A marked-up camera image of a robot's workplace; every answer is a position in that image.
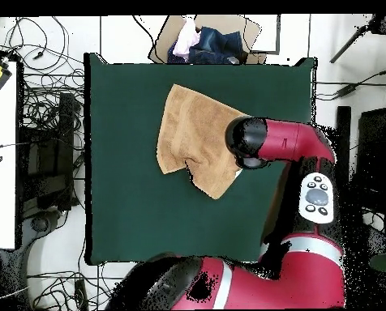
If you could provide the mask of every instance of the pink fabric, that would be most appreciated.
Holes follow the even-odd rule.
[[[185,18],[182,31],[178,34],[178,40],[174,46],[173,55],[184,58],[186,61],[189,59],[189,49],[191,46],[199,43],[200,32],[196,32],[195,21],[191,17]]]

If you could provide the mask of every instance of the white floor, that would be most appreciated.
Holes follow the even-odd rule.
[[[334,64],[329,61],[339,48],[352,36],[356,28],[364,25],[371,15],[281,15],[281,40],[280,54],[270,55],[269,64],[293,65],[300,58],[318,58],[317,93],[333,94],[344,87],[344,83],[356,83],[375,73],[386,70],[386,36],[377,36],[367,33],[353,44]],[[61,52],[63,33],[60,26],[51,17],[33,18],[45,30],[48,37],[48,49]],[[157,37],[165,16],[141,16],[144,26],[150,31],[153,38]],[[151,49],[148,36],[141,30],[130,16],[108,17],[58,17],[59,22],[69,32],[69,56],[77,61],[71,61],[71,67],[62,66],[55,71],[56,74],[69,74],[71,68],[83,68],[81,62],[83,53],[100,53],[109,63],[150,63],[147,56]],[[273,42],[275,35],[272,30],[272,18],[264,19],[261,16],[259,24],[262,27],[259,42]],[[0,18],[0,45],[4,45],[7,32],[14,25],[13,18]],[[21,24],[25,44],[43,45],[44,35],[33,23],[23,21]],[[21,42],[17,31],[12,39],[12,44]],[[32,48],[21,50],[23,55]],[[39,60],[32,59],[36,52],[31,53],[28,63],[33,67],[44,67],[56,62],[56,57],[45,53]],[[25,73],[36,72],[25,68]],[[353,147],[357,142],[358,119],[362,112],[386,107],[386,75],[376,76],[368,81],[368,85],[361,86],[358,90],[339,100],[317,100],[316,120],[321,125],[335,126],[337,106],[348,105],[352,107],[352,132],[351,143]],[[356,150],[351,151],[352,165]],[[75,188],[81,202],[84,203],[84,181],[76,181]],[[31,298],[40,295],[49,286],[54,277],[61,275],[66,278],[71,272],[78,270],[78,259],[84,243],[85,214],[81,207],[76,207],[70,212],[66,225],[53,232],[48,237],[40,239],[32,248],[28,262],[28,274],[39,275],[53,273],[52,278],[31,278],[29,294]],[[105,283],[112,288],[134,266],[132,262],[107,263],[103,271]],[[105,287],[104,281],[99,279],[102,267],[87,266],[81,262],[81,271],[87,278],[92,278],[94,283]],[[97,300],[97,288],[87,284],[88,297]],[[105,302],[106,295],[99,295],[99,304]],[[54,301],[45,297],[41,305],[51,306]]]

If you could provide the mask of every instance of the brown towel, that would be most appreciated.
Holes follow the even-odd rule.
[[[158,136],[161,171],[166,174],[187,167],[195,186],[218,199],[240,169],[226,147],[225,130],[243,115],[208,96],[173,85]]]

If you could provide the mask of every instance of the red robot arm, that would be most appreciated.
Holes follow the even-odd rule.
[[[284,160],[290,166],[276,226],[262,242],[259,261],[240,265],[208,257],[161,258],[136,267],[122,283],[127,291],[116,292],[115,299],[122,300],[122,295],[130,292],[131,280],[139,289],[139,279],[131,279],[131,275],[144,274],[145,278],[143,271],[157,271],[151,264],[158,264],[166,272],[150,280],[153,286],[134,305],[136,309],[343,307],[335,156],[328,140],[310,125],[254,117],[232,121],[225,139],[242,168],[261,168],[274,160]],[[258,275],[259,266],[275,263],[281,266],[277,278]],[[112,300],[109,309],[124,303]]]

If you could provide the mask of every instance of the table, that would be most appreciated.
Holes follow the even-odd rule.
[[[17,63],[9,62],[12,76],[0,90],[0,145],[16,143]],[[0,249],[15,248],[16,146],[0,148]]]
[[[85,54],[87,260],[145,261],[173,251],[253,261],[284,168],[243,171],[213,200],[156,157],[173,84],[255,117],[311,120],[315,61],[298,66],[108,65]]]

